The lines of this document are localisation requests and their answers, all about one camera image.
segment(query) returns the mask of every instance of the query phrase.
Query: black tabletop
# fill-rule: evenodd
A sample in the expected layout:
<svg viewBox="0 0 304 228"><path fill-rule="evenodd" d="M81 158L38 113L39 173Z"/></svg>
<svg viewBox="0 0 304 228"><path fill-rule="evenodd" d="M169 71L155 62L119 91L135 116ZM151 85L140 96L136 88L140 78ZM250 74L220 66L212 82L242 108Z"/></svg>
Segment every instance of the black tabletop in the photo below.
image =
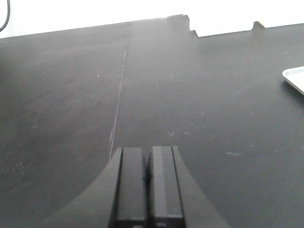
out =
<svg viewBox="0 0 304 228"><path fill-rule="evenodd" d="M36 227L117 147L177 145L234 228L304 224L304 25L198 38L175 16L0 39L0 227Z"/></svg>

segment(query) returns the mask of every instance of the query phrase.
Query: scratch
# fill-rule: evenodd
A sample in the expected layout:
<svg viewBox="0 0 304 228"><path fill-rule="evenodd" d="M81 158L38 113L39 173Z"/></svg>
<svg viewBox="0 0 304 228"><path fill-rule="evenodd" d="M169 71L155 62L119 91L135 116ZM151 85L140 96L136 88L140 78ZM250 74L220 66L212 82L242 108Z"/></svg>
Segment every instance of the scratch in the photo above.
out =
<svg viewBox="0 0 304 228"><path fill-rule="evenodd" d="M123 84L123 78L124 78L124 65L125 65L125 57L127 55L127 48L128 48L128 43L129 43L129 33L130 33L130 23L128 23L127 26L127 37L126 37L126 41L125 41L125 49L124 49L124 54L123 54L123 67L122 67L122 73L120 76L120 84L119 84L119 90L118 90L118 100L117 100L117 106L116 106L116 112L115 112L115 120L114 120L114 126L112 129L112 133L110 135L110 141L111 141L111 149L110 149L110 156L109 156L109 161L111 160L111 156L112 156L112 151L113 151L113 143L114 143L114 135L115 135L115 129L116 129L116 123L117 123L117 115L118 115L118 108L119 108L119 102L120 102L120 94L122 91L122 84Z"/></svg>
<svg viewBox="0 0 304 228"><path fill-rule="evenodd" d="M243 88L237 90L237 91L236 91L236 94L240 94L240 93L241 93L242 91L244 91L245 89L248 89L248 88L254 86L256 83L260 83L260 82L266 80L267 78L269 78L269 77L263 77L263 78L260 78L259 80L255 81L255 82L253 82L253 83L250 83L249 85L247 85L247 86L245 86L245 87L243 87Z"/></svg>
<svg viewBox="0 0 304 228"><path fill-rule="evenodd" d="M3 134L3 135L0 136L0 138L5 137L5 136L7 136L7 135L9 135L9 134L10 134L10 133Z"/></svg>
<svg viewBox="0 0 304 228"><path fill-rule="evenodd" d="M226 152L226 154L230 155L230 156L242 156L242 153L239 153L239 152Z"/></svg>

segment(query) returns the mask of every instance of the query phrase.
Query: white tray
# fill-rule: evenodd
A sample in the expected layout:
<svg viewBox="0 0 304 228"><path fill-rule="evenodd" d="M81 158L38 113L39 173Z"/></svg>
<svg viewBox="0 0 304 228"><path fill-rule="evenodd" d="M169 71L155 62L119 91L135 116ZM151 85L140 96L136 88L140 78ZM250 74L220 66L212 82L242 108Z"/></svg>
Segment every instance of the white tray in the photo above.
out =
<svg viewBox="0 0 304 228"><path fill-rule="evenodd" d="M287 69L282 74L290 85L304 95L304 66Z"/></svg>

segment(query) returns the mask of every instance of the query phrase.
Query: cable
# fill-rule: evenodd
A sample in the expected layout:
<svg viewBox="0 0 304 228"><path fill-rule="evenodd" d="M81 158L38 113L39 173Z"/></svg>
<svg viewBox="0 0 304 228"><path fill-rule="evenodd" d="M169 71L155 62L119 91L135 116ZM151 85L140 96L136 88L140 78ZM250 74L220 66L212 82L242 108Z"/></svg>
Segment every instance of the cable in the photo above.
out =
<svg viewBox="0 0 304 228"><path fill-rule="evenodd" d="M8 1L8 14L6 16L6 20L4 22L4 25L0 28L0 32L5 29L5 27L8 25L9 20L10 20L10 0L7 0L7 1Z"/></svg>

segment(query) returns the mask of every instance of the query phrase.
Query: white background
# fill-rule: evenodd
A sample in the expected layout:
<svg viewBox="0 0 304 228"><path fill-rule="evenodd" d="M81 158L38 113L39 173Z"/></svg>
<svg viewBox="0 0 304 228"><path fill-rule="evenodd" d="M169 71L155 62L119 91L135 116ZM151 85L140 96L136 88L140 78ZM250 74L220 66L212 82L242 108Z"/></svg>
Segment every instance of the white background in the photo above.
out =
<svg viewBox="0 0 304 228"><path fill-rule="evenodd" d="M261 20L266 27L304 23L304 1L262 0L11 0L11 18L0 38L184 14L201 36L242 30ZM6 0L0 0L0 25Z"/></svg>

